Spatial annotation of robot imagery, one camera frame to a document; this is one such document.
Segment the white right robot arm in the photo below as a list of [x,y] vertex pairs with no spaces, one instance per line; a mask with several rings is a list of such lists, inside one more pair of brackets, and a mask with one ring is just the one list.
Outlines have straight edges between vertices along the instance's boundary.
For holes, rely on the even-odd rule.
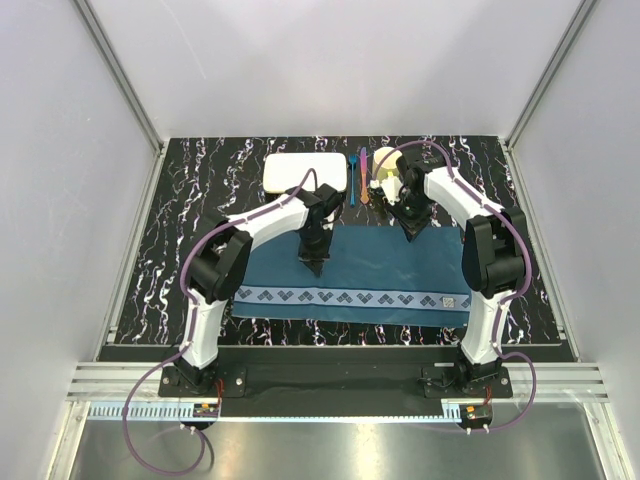
[[395,168],[382,181],[382,191],[387,211],[408,241],[426,228],[433,204],[464,229],[461,267],[471,290],[469,320],[453,366],[434,386],[442,392],[482,395],[499,379],[499,336],[510,303],[531,283],[526,216],[481,194],[445,154],[425,158],[411,149],[399,155]]

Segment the yellow mug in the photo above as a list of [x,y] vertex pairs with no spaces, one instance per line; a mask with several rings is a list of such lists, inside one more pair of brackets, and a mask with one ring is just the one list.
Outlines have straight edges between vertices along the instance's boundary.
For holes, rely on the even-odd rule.
[[397,161],[402,153],[390,146],[384,146],[374,152],[373,170],[370,181],[372,188],[379,188],[384,182],[390,180],[391,184],[399,189],[402,186]]

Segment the blue small fork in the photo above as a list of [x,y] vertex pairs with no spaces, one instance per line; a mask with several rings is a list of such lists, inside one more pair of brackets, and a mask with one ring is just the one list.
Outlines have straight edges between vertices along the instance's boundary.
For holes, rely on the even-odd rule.
[[354,208],[356,206],[356,168],[358,157],[355,154],[350,154],[348,157],[348,162],[350,169],[349,205],[351,208]]

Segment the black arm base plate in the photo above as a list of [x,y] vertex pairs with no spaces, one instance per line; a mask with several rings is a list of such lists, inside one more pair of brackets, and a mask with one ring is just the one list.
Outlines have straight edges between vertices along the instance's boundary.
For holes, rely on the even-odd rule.
[[379,391],[426,398],[509,399],[509,373],[500,361],[471,367],[457,347],[223,347],[213,364],[184,360],[162,369],[162,397],[204,397],[223,387],[226,398],[268,388]]

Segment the white rectangular plate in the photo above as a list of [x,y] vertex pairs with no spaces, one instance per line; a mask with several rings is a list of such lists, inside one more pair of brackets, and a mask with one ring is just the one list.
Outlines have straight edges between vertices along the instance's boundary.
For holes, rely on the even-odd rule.
[[339,193],[346,191],[346,157],[336,152],[268,155],[263,170],[263,190],[269,194],[282,194],[299,185],[309,169],[316,172],[318,185],[328,184]]

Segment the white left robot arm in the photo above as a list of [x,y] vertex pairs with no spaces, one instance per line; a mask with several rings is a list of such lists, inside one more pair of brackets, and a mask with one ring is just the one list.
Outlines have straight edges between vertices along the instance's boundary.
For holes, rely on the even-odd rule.
[[344,194],[328,184],[314,191],[295,187],[261,208],[232,217],[216,215],[205,223],[211,230],[197,237],[180,273],[188,318],[179,355],[172,359],[190,393],[203,396],[215,386],[222,317],[244,281],[252,251],[296,232],[298,260],[320,276],[330,258],[331,224],[343,203]]

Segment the blue patterned cloth placemat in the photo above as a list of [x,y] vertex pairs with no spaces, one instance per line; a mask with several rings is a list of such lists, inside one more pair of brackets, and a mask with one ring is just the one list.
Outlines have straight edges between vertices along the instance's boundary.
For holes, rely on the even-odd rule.
[[412,242],[399,227],[339,225],[315,276],[297,257],[299,237],[283,234],[255,249],[233,299],[241,318],[459,328],[471,291],[455,227],[428,227]]

